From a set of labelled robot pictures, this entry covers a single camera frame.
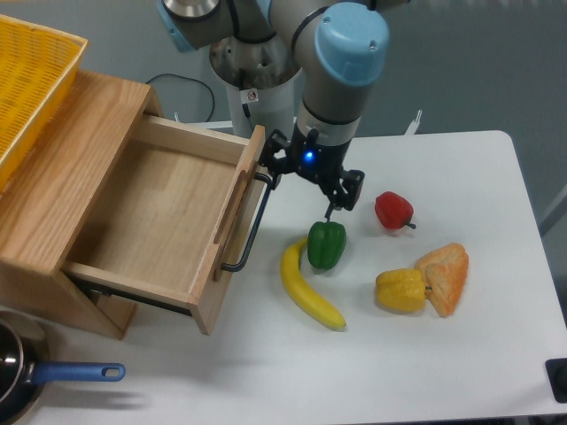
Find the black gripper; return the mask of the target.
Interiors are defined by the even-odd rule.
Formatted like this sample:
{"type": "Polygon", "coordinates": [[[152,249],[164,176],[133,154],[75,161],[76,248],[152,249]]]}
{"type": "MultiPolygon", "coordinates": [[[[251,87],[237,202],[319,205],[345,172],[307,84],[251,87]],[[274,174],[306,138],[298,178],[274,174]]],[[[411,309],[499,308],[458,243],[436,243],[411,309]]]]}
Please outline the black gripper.
{"type": "Polygon", "coordinates": [[[259,164],[266,167],[275,180],[282,174],[297,174],[318,185],[322,193],[332,199],[324,214],[324,219],[330,221],[335,211],[354,209],[365,173],[343,167],[350,141],[329,146],[320,144],[320,139],[316,129],[303,135],[295,128],[291,141],[275,129],[264,143],[259,164]]]}

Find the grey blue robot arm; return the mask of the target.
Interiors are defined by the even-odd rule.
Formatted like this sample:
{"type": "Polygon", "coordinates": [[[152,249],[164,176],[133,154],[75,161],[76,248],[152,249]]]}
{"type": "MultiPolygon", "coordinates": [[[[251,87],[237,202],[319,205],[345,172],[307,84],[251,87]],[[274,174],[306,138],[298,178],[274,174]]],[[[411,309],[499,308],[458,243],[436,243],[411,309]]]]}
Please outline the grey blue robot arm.
{"type": "Polygon", "coordinates": [[[317,185],[331,211],[352,210],[364,174],[343,162],[390,41],[391,1],[160,1],[182,52],[207,48],[234,132],[263,126],[273,179],[317,185]]]}

